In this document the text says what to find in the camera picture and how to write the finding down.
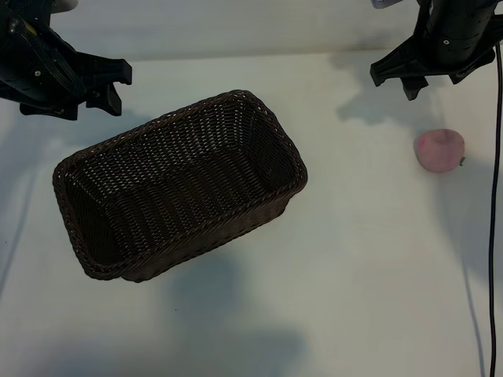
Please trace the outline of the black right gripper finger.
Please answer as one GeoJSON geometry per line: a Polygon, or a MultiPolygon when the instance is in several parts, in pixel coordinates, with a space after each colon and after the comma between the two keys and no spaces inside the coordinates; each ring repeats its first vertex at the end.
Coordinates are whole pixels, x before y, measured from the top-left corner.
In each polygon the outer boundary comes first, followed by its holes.
{"type": "Polygon", "coordinates": [[[450,74],[450,80],[453,84],[458,84],[463,81],[467,76],[473,73],[478,68],[481,68],[485,65],[488,65],[494,61],[494,51],[490,49],[486,53],[484,53],[479,59],[474,61],[472,64],[467,66],[466,68],[455,72],[454,74],[450,74]]]}
{"type": "Polygon", "coordinates": [[[403,91],[409,101],[414,101],[419,92],[428,86],[424,76],[401,78],[403,91]]]}

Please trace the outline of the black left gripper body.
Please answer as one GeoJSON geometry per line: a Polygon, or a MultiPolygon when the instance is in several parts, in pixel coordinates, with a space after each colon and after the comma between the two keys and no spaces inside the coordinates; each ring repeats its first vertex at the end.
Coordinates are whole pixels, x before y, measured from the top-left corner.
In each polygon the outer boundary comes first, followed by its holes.
{"type": "Polygon", "coordinates": [[[80,53],[45,24],[8,19],[1,27],[1,83],[34,107],[67,107],[86,101],[86,80],[132,83],[124,59],[80,53]]]}

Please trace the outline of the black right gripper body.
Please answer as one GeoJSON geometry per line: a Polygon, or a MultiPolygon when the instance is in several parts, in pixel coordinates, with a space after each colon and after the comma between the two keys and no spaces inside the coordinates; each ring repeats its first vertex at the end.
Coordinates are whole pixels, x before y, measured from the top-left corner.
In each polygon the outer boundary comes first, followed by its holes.
{"type": "Polygon", "coordinates": [[[494,48],[493,17],[466,24],[461,30],[468,32],[467,38],[414,33],[387,56],[371,64],[374,85],[405,77],[424,76],[426,80],[431,76],[450,77],[494,48]]]}

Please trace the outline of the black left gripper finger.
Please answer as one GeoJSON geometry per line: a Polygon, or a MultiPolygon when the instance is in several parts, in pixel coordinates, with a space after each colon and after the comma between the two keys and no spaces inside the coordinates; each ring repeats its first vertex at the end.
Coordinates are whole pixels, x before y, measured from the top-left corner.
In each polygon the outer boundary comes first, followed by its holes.
{"type": "Polygon", "coordinates": [[[77,119],[78,118],[78,106],[73,105],[66,108],[57,109],[44,109],[30,106],[27,104],[20,104],[20,112],[23,115],[46,115],[52,116],[58,119],[77,119]]]}
{"type": "Polygon", "coordinates": [[[86,80],[86,107],[98,108],[112,116],[122,115],[122,100],[114,82],[86,80]]]}

